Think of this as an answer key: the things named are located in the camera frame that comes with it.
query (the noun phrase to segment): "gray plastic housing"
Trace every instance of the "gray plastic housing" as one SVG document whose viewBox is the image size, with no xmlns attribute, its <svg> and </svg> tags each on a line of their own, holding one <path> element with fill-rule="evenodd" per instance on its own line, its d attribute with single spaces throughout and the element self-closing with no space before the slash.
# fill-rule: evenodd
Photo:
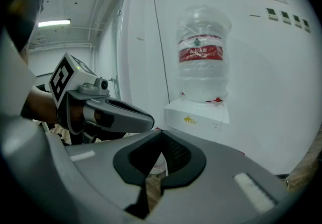
<svg viewBox="0 0 322 224">
<path fill-rule="evenodd" d="M 92 123 L 106 131 L 141 133 L 151 130 L 154 125 L 154 118 L 151 115 L 114 98 L 86 100 L 85 105 L 100 110 L 102 116 L 107 115 L 113 118 L 113 122 L 110 121 L 109 124 L 105 124 L 103 121 L 101 121 L 102 123 Z"/>
<path fill-rule="evenodd" d="M 297 196 L 287 197 L 277 178 L 240 152 L 174 133 L 203 151 L 206 167 L 189 186 L 166 189 L 143 220 L 124 211 L 138 199 L 140 187 L 125 183 L 112 159 L 121 148 L 160 131 L 64 147 L 58 135 L 45 134 L 21 117 L 0 118 L 0 130 L 1 155 L 12 175 L 44 211 L 61 222 L 273 223 Z M 259 215 L 234 182 L 238 173 L 248 173 L 277 206 Z"/>
</svg>

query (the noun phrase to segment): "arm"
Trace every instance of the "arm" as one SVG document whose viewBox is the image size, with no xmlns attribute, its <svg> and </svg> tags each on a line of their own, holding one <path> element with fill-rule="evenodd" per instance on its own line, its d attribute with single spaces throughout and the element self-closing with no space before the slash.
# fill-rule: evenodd
<svg viewBox="0 0 322 224">
<path fill-rule="evenodd" d="M 43 92 L 33 86 L 27 97 L 24 108 L 27 109 L 27 113 L 23 113 L 24 117 L 58 124 L 56 105 L 50 93 Z M 83 121 L 82 105 L 71 105 L 70 112 L 71 120 L 73 122 Z"/>
</svg>

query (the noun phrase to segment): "water bottle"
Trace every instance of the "water bottle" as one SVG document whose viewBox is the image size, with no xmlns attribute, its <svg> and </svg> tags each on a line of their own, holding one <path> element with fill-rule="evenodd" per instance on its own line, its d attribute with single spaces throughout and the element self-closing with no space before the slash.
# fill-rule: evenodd
<svg viewBox="0 0 322 224">
<path fill-rule="evenodd" d="M 182 13 L 178 29 L 179 87 L 198 102 L 225 100 L 229 60 L 229 18 L 217 8 L 192 6 Z"/>
</svg>

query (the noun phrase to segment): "yellow logo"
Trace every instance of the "yellow logo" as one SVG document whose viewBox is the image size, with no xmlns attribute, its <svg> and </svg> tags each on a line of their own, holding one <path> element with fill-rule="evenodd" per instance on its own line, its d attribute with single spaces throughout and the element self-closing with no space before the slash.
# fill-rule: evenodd
<svg viewBox="0 0 322 224">
<path fill-rule="evenodd" d="M 186 117 L 185 121 L 190 123 L 190 124 L 194 124 L 194 125 L 197 124 L 197 122 L 195 120 L 193 120 L 191 117 Z"/>
</svg>

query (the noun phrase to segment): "red label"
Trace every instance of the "red label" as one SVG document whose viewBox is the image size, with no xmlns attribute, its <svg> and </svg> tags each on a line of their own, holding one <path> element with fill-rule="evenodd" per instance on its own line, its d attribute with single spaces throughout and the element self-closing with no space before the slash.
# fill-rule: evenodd
<svg viewBox="0 0 322 224">
<path fill-rule="evenodd" d="M 198 48 L 186 48 L 180 51 L 180 63 L 200 59 L 222 60 L 222 47 L 207 45 Z"/>
</svg>

